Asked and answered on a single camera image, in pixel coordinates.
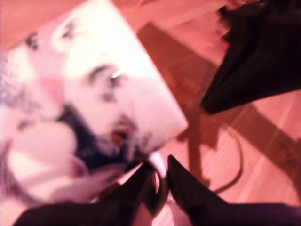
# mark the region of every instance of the eyebrow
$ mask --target eyebrow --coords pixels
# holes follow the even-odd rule
[[[97,78],[97,76],[99,75],[99,73],[103,73],[103,72],[105,72],[106,70],[108,70],[110,68],[110,66],[109,65],[103,65],[103,66],[100,66],[100,67],[97,67],[97,68],[95,68],[92,72],[91,72],[91,74],[90,74],[90,76],[89,76],[89,83],[90,83],[90,85],[92,85],[94,82],[95,82],[95,80],[96,80],[96,78]]]

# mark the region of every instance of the open mouth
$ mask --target open mouth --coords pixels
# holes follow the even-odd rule
[[[122,147],[127,140],[133,137],[135,131],[136,125],[134,121],[123,114],[114,125],[114,129],[111,132],[111,140],[119,147]]]

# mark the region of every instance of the eye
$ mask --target eye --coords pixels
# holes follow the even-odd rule
[[[73,22],[68,23],[65,26],[62,38],[63,39],[72,39],[73,35],[74,35],[74,28],[75,28],[75,25]]]
[[[25,44],[33,50],[38,50],[37,36],[38,34],[35,32],[25,40]]]

